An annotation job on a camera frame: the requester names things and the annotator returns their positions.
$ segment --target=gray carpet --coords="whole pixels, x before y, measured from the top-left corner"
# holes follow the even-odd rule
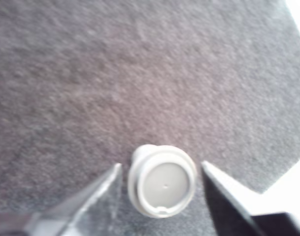
[[[284,1],[0,0],[0,212],[43,210],[116,162],[126,181],[146,143],[259,192],[299,160],[300,34]],[[198,187],[160,220],[124,187],[115,234],[216,235]]]

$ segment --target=white cup lid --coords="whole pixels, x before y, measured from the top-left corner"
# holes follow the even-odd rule
[[[183,150],[143,145],[135,150],[132,159],[128,194],[140,213],[166,218],[188,205],[195,192],[197,171]]]

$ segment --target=floor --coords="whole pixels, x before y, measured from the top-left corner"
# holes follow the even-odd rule
[[[43,210],[142,144],[174,145],[263,192],[300,159],[300,31],[283,0],[0,0],[0,212]],[[199,182],[119,236],[246,235]]]

